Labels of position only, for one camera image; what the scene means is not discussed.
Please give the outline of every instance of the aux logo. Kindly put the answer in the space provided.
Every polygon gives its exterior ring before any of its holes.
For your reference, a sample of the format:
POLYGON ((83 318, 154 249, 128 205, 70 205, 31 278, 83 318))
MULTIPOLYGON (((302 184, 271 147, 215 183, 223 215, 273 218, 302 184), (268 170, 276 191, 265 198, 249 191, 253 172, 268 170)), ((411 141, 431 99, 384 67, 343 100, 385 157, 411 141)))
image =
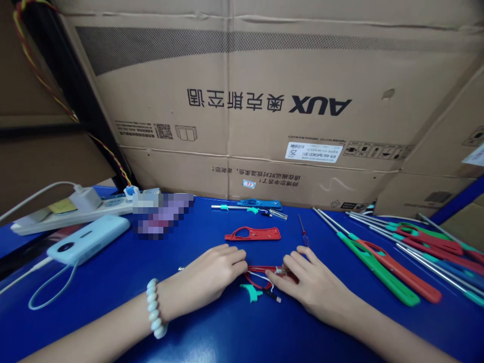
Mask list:
MULTIPOLYGON (((294 100, 295 106, 289 112, 295 112, 297 110, 299 113, 313 113, 313 108, 316 101, 320 101, 321 105, 319 106, 318 114, 324 114, 324 111, 326 111, 326 107, 328 106, 328 99, 326 97, 321 97, 321 96, 317 96, 317 97, 306 96, 303 99, 301 99, 299 96, 293 96, 292 99, 294 100), (308 106, 306 109, 304 109, 304 105, 308 100, 309 100, 308 106)), ((331 113, 331 116, 338 116, 340 113, 343 112, 346 106, 350 104, 351 101, 353 100, 336 101, 336 98, 330 98, 329 111, 331 113)))

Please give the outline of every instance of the white power bank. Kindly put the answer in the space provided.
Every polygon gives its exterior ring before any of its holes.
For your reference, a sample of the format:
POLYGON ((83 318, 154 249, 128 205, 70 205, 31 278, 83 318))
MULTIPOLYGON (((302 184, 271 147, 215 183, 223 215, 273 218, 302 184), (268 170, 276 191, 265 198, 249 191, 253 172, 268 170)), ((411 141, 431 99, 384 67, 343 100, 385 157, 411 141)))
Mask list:
POLYGON ((104 215, 50 246, 47 255, 65 265, 82 265, 129 227, 126 218, 104 215))

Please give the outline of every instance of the white bead bracelet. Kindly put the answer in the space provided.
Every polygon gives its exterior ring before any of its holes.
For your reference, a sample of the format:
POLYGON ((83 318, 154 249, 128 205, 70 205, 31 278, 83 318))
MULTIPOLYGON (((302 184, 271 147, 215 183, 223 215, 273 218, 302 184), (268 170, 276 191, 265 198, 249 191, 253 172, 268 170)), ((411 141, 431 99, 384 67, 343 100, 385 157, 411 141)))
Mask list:
POLYGON ((148 298, 148 312, 150 313, 149 320, 151 322, 151 330, 156 339, 161 339, 166 335, 168 331, 168 324, 162 325, 160 316, 160 310, 158 310, 158 294, 156 293, 157 279, 152 279, 148 286, 146 286, 146 294, 148 298))

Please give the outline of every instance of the forearm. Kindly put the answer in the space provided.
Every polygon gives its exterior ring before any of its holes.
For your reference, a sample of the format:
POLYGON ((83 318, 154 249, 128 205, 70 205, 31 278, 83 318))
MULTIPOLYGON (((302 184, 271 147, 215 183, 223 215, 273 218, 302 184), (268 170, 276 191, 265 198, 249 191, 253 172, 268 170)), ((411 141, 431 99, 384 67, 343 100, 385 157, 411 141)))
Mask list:
POLYGON ((111 362, 150 334, 146 294, 28 356, 22 362, 111 362))
POLYGON ((362 300, 340 328, 389 363, 457 362, 362 300))

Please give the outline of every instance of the cardboard box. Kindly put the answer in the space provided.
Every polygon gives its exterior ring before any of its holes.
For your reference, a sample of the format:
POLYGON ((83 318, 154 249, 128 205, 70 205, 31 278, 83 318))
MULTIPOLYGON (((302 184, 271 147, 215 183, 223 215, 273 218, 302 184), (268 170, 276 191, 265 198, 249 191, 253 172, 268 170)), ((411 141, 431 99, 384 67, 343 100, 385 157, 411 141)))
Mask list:
POLYGON ((473 182, 473 179, 400 172, 378 195, 375 214, 415 218, 421 213, 431 217, 473 182))
POLYGON ((331 210, 360 210, 372 203, 395 173, 307 166, 285 162, 124 148, 145 188, 222 199, 280 200, 331 210))
POLYGON ((57 3, 141 186, 291 205, 371 203, 484 44, 472 1, 57 3))
POLYGON ((442 223, 442 228, 463 242, 484 251, 483 220, 484 194, 442 223))
POLYGON ((462 163, 484 142, 484 66, 459 93, 405 161, 405 172, 458 177, 484 173, 484 167, 462 163))

